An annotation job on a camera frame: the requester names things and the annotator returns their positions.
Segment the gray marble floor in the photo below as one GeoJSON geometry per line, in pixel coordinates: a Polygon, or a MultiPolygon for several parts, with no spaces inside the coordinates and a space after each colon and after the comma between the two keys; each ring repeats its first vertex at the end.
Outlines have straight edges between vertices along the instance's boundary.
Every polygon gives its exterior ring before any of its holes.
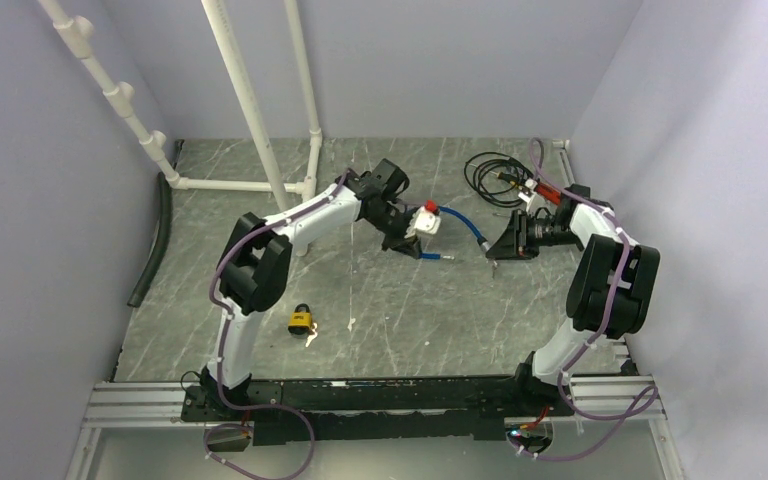
{"type": "MultiPolygon", "coordinates": [[[[275,140],[273,147],[285,180],[301,180],[307,139],[275,140]]],[[[327,139],[318,179],[321,190],[347,166],[362,172],[389,158],[411,179],[404,199],[433,198],[455,208],[492,242],[504,230],[507,211],[467,187],[463,163],[485,150],[525,160],[526,148],[526,139],[327,139]]],[[[193,178],[265,180],[248,140],[187,141],[178,168],[193,178]]],[[[563,181],[561,172],[552,152],[547,173],[563,181]]],[[[236,218],[248,211],[268,215],[277,206],[267,193],[174,192],[169,251],[145,303],[134,312],[117,381],[177,380],[204,365],[219,325],[219,311],[207,300],[209,279],[236,218]]],[[[511,373],[563,320],[578,261],[572,247],[547,248],[534,261],[502,263],[491,278],[474,237],[445,216],[424,249],[454,255],[454,261],[416,261],[382,252],[380,243],[381,235],[359,222],[314,242],[307,256],[293,260],[286,293],[257,340],[255,376],[511,373]],[[287,332],[299,303],[311,306],[319,327],[309,345],[287,332]]],[[[618,367],[611,349],[604,348],[582,360],[578,371],[607,373],[618,367]]]]}

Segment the red cap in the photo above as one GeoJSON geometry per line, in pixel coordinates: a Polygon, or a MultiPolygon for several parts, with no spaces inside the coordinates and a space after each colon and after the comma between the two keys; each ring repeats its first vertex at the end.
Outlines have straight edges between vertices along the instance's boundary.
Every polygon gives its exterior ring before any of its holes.
{"type": "Polygon", "coordinates": [[[428,210],[431,213],[438,213],[440,212],[440,209],[437,208],[437,204],[434,203],[433,200],[428,200],[425,202],[425,209],[428,210]]]}

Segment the white wall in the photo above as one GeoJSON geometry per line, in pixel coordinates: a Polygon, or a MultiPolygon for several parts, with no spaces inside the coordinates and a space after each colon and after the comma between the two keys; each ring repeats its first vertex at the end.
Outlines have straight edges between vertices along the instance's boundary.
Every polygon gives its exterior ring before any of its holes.
{"type": "Polygon", "coordinates": [[[644,2],[573,157],[661,250],[632,347],[689,478],[768,478],[768,1],[644,2]]]}
{"type": "MultiPolygon", "coordinates": [[[[96,53],[159,110],[102,5],[96,53]]],[[[33,1],[0,0],[0,479],[63,478],[110,374],[155,222],[155,168],[33,1]]]]}
{"type": "MultiPolygon", "coordinates": [[[[200,2],[104,0],[175,135],[247,137],[200,2]]],[[[327,136],[568,138],[641,0],[301,0],[327,136]]],[[[283,2],[228,0],[267,130],[306,136],[283,2]]]]}

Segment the blue tube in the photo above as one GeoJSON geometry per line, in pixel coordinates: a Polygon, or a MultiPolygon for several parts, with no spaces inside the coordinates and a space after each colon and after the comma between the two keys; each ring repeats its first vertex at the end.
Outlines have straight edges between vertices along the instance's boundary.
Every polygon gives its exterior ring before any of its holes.
{"type": "Polygon", "coordinates": [[[472,230],[472,234],[475,235],[475,238],[477,238],[480,242],[487,241],[484,238],[484,235],[481,235],[481,232],[478,231],[478,227],[475,226],[474,223],[470,222],[468,218],[464,217],[461,212],[458,212],[457,210],[452,210],[449,207],[438,207],[441,212],[446,212],[449,215],[454,215],[460,219],[460,221],[464,222],[464,224],[469,227],[470,230],[472,230]]]}

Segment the black foam tube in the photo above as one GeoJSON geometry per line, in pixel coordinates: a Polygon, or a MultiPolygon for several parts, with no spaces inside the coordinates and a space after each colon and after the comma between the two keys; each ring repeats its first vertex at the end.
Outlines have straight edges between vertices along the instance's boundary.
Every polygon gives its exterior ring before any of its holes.
{"type": "Polygon", "coordinates": [[[157,174],[157,189],[160,193],[160,216],[157,220],[157,235],[154,239],[154,245],[151,247],[151,253],[143,269],[140,279],[134,285],[131,297],[128,298],[128,306],[139,308],[143,299],[151,288],[151,282],[157,275],[163,256],[166,255],[166,249],[169,247],[169,236],[172,233],[172,187],[166,181],[163,173],[157,174]]]}

